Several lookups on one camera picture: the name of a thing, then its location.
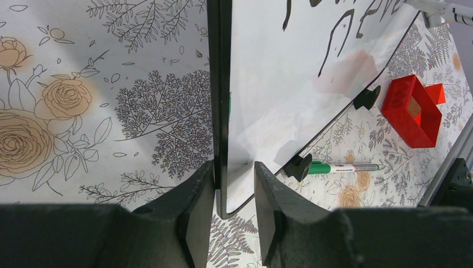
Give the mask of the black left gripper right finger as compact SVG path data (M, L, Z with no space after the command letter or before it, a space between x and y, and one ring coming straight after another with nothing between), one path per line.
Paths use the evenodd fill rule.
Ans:
M266 267L471 267L472 214L458 207L323 209L254 164Z

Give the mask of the black capped whiteboard marker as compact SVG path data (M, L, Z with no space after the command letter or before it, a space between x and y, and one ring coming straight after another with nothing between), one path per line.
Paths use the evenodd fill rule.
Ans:
M422 12L427 28L448 23L460 23L472 27L472 8L445 1L404 0L404 3Z

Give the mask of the small black-framed whiteboard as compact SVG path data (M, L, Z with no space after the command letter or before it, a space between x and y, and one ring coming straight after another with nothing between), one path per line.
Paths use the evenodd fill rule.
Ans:
M382 73L418 10L405 1L208 1L220 218L254 195Z

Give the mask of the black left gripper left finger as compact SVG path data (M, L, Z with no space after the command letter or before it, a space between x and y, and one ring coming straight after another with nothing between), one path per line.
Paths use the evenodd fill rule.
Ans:
M128 211L112 204L1 206L2 267L205 267L214 163Z

